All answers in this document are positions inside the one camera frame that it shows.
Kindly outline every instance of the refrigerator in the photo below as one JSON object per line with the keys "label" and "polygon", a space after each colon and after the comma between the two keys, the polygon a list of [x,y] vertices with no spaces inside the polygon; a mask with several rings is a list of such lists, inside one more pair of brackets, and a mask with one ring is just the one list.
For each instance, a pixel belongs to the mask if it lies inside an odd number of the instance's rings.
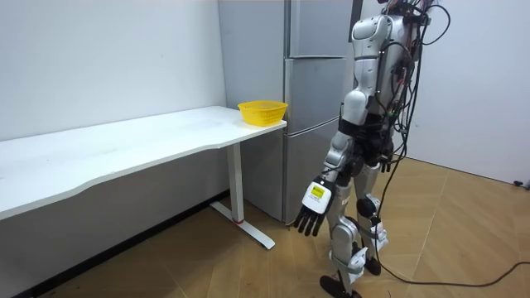
{"label": "refrigerator", "polygon": [[288,104],[282,132],[243,142],[243,197],[290,224],[307,186],[323,169],[351,90],[352,0],[219,0],[227,105]]}

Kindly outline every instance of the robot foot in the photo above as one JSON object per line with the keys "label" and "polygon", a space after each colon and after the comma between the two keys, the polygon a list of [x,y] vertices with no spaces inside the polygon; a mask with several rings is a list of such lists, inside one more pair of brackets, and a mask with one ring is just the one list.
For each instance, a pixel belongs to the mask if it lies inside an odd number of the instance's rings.
{"label": "robot foot", "polygon": [[320,286],[333,298],[362,298],[356,291],[353,291],[352,294],[346,293],[342,282],[337,281],[331,276],[322,276],[320,278]]}
{"label": "robot foot", "polygon": [[364,264],[364,268],[368,270],[368,272],[372,273],[372,275],[380,276],[381,275],[381,263],[379,263],[378,259],[375,257],[372,257],[369,260],[366,260],[366,263]]}

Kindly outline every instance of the plastic basket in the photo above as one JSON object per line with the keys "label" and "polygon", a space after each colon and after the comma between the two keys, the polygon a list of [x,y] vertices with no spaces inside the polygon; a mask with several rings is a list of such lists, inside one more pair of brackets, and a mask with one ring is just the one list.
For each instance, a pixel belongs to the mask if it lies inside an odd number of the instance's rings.
{"label": "plastic basket", "polygon": [[238,107],[246,123],[265,127],[274,125],[282,120],[287,104],[269,100],[257,100],[249,103],[240,103]]}

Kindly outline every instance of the wooden floor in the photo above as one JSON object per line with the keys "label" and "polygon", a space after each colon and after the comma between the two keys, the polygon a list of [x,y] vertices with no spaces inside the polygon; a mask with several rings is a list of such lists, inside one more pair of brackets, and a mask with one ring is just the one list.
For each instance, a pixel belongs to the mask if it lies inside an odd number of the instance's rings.
{"label": "wooden floor", "polygon": [[[374,193],[380,195],[385,177]],[[349,206],[354,215],[354,204]],[[276,242],[266,251],[206,209],[46,294],[119,298],[320,298],[327,226],[317,238],[248,205],[246,218]],[[383,208],[383,264],[415,281],[484,283],[530,260],[530,192],[419,161],[400,165]],[[498,285],[409,286],[386,272],[355,283],[364,298],[530,297],[530,266]]]}

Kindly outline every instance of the white desk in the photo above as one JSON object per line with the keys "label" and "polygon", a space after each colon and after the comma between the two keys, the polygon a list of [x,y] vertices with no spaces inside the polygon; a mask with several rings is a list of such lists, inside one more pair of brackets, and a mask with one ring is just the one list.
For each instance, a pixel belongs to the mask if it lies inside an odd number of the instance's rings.
{"label": "white desk", "polygon": [[0,220],[150,166],[229,147],[232,210],[212,206],[270,249],[274,242],[243,220],[239,143],[286,125],[255,127],[237,110],[208,107],[0,142]]}

